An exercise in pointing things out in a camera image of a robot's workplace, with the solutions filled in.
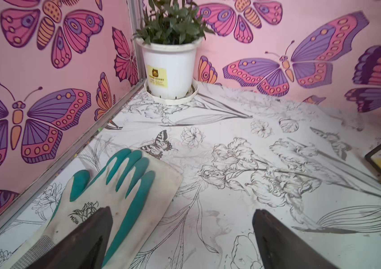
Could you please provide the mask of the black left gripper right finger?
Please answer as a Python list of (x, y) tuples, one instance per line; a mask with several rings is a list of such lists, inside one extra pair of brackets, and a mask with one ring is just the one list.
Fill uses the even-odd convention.
[(267, 210), (257, 209), (252, 225), (264, 268), (336, 268)]

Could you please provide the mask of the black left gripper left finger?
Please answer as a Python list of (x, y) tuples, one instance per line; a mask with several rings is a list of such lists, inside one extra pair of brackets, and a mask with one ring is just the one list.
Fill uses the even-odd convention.
[(97, 210), (30, 269), (100, 269), (113, 218), (109, 207)]

